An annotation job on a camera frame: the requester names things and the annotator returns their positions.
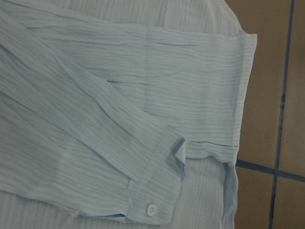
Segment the blue tape strip crosswise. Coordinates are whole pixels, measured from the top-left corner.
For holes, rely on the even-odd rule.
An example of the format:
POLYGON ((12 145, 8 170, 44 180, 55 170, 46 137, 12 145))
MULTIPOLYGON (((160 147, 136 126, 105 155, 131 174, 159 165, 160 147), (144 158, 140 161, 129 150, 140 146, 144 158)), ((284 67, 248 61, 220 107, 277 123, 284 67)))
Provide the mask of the blue tape strip crosswise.
POLYGON ((262 173, 267 173, 267 174, 270 174, 270 175, 277 174, 278 177, 283 177, 283 178, 287 178, 287 179, 291 179, 291 180, 295 180, 295 181, 299 181, 299 182, 303 182, 303 183, 305 182, 305 177, 304 176, 284 172, 284 171, 281 171, 281 170, 278 170, 276 172, 275 169, 273 169, 273 168, 261 166, 261 165, 258 165, 258 164, 255 164, 255 163, 250 163, 250 162, 243 161, 243 160, 237 160, 236 166, 246 168, 246 169, 250 169, 250 170, 254 170, 254 171, 258 171, 258 172, 262 172, 262 173))

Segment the light blue button-up shirt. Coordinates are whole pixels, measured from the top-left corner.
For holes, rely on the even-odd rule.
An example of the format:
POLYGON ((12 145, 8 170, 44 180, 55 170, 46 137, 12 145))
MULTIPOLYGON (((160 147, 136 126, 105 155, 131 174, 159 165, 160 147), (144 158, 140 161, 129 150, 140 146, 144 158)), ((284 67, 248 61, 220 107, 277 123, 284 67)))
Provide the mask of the light blue button-up shirt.
POLYGON ((167 225, 184 212, 232 229, 236 160, 257 35, 223 0, 202 27, 96 19, 0 3, 0 189, 82 216, 167 225))

